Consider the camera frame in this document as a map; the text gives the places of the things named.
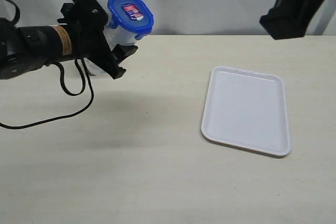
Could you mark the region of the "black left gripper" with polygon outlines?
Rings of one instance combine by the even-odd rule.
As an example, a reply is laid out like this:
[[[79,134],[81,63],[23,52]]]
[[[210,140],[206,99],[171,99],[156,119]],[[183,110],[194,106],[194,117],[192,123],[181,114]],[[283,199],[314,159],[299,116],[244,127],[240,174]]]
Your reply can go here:
[[[96,42],[91,38],[87,39],[78,21],[74,19],[73,16],[74,4],[64,3],[61,8],[61,13],[63,18],[59,19],[59,22],[63,22],[69,27],[73,28],[75,31],[75,38],[78,45],[76,54],[85,59],[89,59],[102,70],[104,70],[112,79],[121,78],[125,69],[119,67],[122,61],[127,59],[129,56],[136,53],[138,46],[136,45],[120,45],[117,44],[113,50],[110,49],[108,42],[104,36],[104,41],[102,43]]]

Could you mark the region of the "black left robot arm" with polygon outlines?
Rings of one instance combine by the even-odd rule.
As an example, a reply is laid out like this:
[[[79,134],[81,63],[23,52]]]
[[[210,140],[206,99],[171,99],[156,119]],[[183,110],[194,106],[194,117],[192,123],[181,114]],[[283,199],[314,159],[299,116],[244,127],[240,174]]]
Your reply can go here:
[[[19,10],[12,21],[1,18],[1,79],[7,80],[43,66],[88,58],[113,79],[125,70],[119,66],[131,49],[110,49],[103,34],[107,13],[97,7],[65,3],[63,18],[56,26],[16,27]]]

